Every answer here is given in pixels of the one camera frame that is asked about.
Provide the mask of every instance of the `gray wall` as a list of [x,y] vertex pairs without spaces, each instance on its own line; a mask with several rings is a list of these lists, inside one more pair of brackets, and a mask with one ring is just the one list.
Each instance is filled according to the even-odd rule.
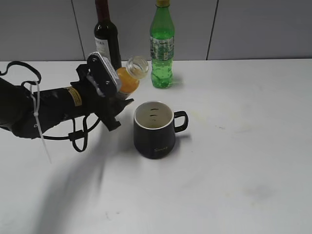
[[[119,32],[123,60],[133,55],[150,57],[149,31],[156,11],[155,2],[109,1],[111,20]],[[97,14],[94,1],[73,0],[73,3],[83,50],[87,56],[95,51],[93,29],[97,23]],[[170,11],[175,24],[175,59],[206,59],[215,6],[216,0],[171,0]]]
[[311,0],[220,0],[208,59],[312,58]]
[[0,60],[81,60],[70,0],[0,0]]
[[[109,0],[123,60],[150,57],[155,1]],[[311,0],[219,0],[212,36],[217,0],[171,1],[176,60],[312,58]],[[1,0],[0,60],[84,60],[96,22],[94,0]]]

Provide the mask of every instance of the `orange liquid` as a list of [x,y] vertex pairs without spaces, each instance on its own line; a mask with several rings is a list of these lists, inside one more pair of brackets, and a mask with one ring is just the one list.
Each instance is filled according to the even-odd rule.
[[140,81],[129,75],[125,67],[120,67],[117,74],[122,83],[121,92],[131,94],[138,88]]

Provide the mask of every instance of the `green plastic bottle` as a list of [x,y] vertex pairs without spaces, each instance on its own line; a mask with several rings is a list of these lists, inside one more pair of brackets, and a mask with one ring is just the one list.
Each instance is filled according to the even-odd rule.
[[157,0],[157,10],[151,25],[152,83],[156,88],[168,88],[172,83],[175,27],[170,0]]

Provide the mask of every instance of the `wine bottle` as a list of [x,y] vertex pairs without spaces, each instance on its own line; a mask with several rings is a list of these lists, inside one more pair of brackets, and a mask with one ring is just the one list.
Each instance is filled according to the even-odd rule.
[[96,0],[98,23],[94,28],[97,51],[107,57],[115,70],[121,67],[119,53],[118,31],[111,22],[108,0]]

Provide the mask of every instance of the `mug handle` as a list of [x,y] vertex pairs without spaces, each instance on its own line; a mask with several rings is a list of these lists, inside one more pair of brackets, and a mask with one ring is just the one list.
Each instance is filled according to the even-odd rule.
[[185,111],[175,112],[175,118],[184,117],[184,123],[181,126],[175,127],[175,132],[179,133],[184,131],[189,125],[189,117],[187,116]]

